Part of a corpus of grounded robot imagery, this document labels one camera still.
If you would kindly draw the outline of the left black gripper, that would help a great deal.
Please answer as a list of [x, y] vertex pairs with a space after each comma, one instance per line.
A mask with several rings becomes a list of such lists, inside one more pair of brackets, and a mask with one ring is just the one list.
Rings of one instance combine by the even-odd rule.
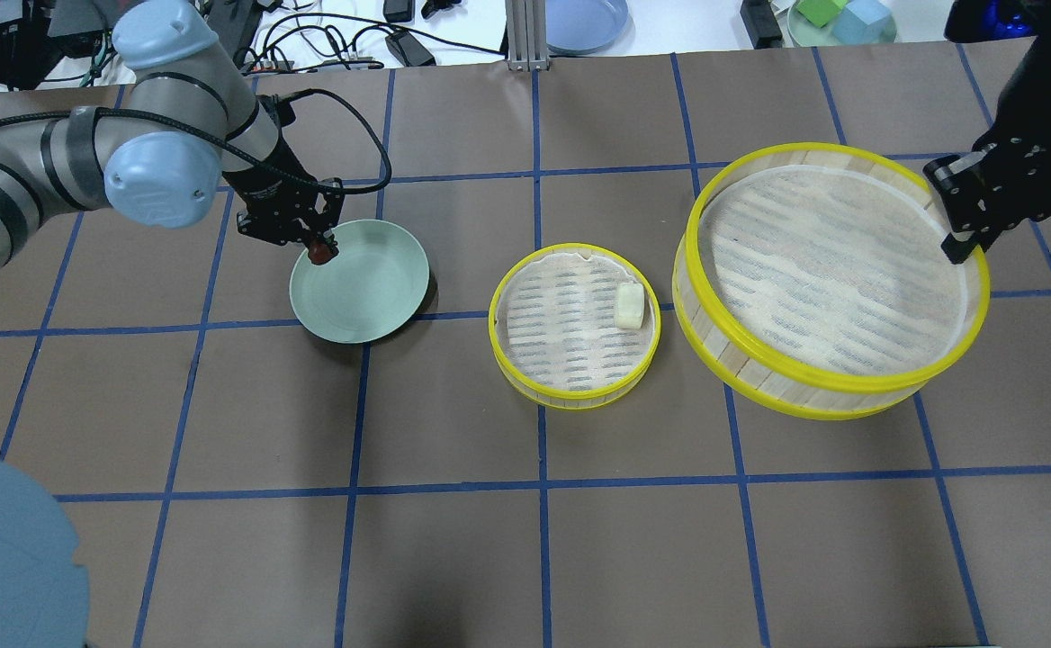
[[284, 135], [262, 166], [225, 171], [221, 177], [246, 205], [236, 216], [238, 233], [271, 245], [336, 249], [333, 230], [344, 205], [342, 180], [309, 173]]

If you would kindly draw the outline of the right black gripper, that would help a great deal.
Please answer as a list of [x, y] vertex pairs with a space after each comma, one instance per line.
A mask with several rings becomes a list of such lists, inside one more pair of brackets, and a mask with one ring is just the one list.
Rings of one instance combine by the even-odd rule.
[[1051, 18], [1000, 95], [997, 114], [964, 155], [923, 168], [949, 233], [952, 264], [986, 253], [1021, 222], [1051, 217]]

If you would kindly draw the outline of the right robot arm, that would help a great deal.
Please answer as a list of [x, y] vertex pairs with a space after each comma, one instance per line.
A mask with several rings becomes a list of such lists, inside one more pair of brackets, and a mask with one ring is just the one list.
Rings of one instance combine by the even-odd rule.
[[968, 153], [924, 168], [949, 222], [941, 249], [961, 264], [1021, 222], [1051, 217], [1051, 1], [955, 1], [944, 34], [952, 42], [1031, 40], [989, 129]]

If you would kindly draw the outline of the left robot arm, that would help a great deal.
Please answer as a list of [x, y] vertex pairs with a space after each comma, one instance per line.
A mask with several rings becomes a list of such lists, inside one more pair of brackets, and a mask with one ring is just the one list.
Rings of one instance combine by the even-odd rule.
[[290, 98], [255, 95], [187, 1], [136, 4], [112, 42], [136, 77], [122, 108], [0, 119], [0, 269], [65, 214], [111, 208], [191, 227], [220, 185], [245, 203], [246, 237], [303, 246], [315, 264], [337, 257], [345, 189], [307, 172], [284, 139]]

